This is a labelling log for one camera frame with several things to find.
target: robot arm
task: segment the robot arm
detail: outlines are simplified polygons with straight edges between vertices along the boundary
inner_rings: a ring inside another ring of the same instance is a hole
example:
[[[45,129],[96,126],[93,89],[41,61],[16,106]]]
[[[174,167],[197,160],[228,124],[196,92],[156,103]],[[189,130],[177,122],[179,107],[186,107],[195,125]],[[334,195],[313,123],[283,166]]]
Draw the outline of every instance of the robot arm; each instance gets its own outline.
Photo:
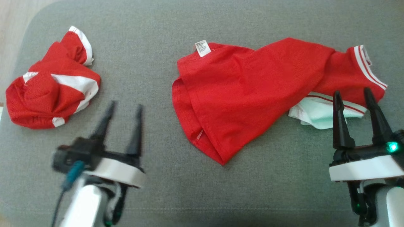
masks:
[[[85,164],[61,227],[116,225],[128,187],[144,186],[146,176],[140,167],[143,107],[139,105],[137,110],[137,125],[126,153],[105,150],[104,140],[114,109],[112,102],[90,138],[78,137],[70,146],[59,146],[54,155],[53,169],[57,172],[67,174],[77,161]]]
[[[356,147],[345,122],[341,95],[339,91],[334,94],[336,151],[329,168],[330,178],[347,183],[359,226],[398,227],[404,223],[404,189],[398,180],[404,176],[404,130],[393,133],[369,88],[364,95],[372,118],[373,144]],[[365,181],[374,179],[389,180],[364,186]]]

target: white label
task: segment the white label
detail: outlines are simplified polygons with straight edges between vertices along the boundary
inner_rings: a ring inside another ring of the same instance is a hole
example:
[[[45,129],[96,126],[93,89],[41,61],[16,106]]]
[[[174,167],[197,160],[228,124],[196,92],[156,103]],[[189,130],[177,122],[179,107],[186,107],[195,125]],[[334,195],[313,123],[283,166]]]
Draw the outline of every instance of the white label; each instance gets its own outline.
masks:
[[[211,52],[206,40],[202,40],[194,44],[194,51],[198,51],[199,56],[203,57]]]
[[[201,132],[200,132],[200,133],[198,134],[198,136],[196,137],[197,140],[199,140],[199,139],[201,138],[202,133],[203,133],[203,129],[201,130]]]

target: wooden floor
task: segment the wooden floor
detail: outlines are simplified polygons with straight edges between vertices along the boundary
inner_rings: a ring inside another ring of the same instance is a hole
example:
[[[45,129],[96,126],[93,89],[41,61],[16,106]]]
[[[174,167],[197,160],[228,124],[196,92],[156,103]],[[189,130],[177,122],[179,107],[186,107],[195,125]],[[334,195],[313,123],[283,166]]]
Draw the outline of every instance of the wooden floor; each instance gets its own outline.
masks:
[[[56,1],[60,0],[0,0],[0,103],[6,102],[6,79],[14,71],[21,41],[29,22],[40,9]],[[12,227],[1,214],[0,227]]]

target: care label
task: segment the care label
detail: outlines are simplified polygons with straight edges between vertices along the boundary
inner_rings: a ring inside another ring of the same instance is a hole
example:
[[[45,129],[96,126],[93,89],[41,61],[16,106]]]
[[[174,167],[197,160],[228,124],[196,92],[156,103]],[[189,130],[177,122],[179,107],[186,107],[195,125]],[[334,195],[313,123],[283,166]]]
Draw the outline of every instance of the care label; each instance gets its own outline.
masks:
[[[203,57],[211,52],[206,40],[199,41],[194,44],[194,51],[198,51],[199,56]]]

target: green led light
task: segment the green led light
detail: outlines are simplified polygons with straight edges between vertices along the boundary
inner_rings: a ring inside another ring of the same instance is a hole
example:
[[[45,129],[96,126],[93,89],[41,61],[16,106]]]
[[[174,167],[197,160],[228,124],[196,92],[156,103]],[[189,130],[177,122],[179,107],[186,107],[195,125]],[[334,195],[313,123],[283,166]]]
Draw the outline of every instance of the green led light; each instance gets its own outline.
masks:
[[[398,144],[396,142],[388,142],[387,145],[387,150],[390,153],[396,152],[398,150]]]
[[[356,208],[355,208],[355,212],[359,212],[360,211],[360,204],[356,204]]]

